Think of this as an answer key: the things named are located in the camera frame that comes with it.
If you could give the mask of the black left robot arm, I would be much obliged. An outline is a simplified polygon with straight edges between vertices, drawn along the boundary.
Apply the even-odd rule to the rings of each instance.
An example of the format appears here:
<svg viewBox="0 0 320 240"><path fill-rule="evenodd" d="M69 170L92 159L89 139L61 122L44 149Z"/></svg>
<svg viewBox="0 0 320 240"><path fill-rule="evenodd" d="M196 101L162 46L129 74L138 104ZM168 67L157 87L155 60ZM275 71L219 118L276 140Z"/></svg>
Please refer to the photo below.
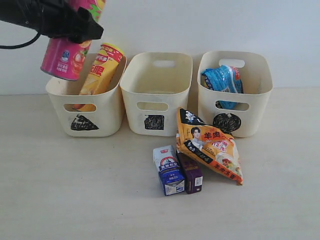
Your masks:
<svg viewBox="0 0 320 240"><path fill-rule="evenodd" d="M2 0L0 20L76 44L99 40L104 32L89 10L75 9L65 0Z"/></svg>

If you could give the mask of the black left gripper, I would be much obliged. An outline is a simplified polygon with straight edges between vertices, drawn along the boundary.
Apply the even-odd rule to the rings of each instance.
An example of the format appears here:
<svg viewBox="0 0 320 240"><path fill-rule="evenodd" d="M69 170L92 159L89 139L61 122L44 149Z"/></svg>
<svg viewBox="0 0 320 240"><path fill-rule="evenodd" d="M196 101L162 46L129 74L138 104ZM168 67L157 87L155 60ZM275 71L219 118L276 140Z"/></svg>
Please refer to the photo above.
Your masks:
<svg viewBox="0 0 320 240"><path fill-rule="evenodd" d="M49 38L68 37L74 43L101 39L104 28L85 8L76 11L65 0L37 0L36 30Z"/></svg>

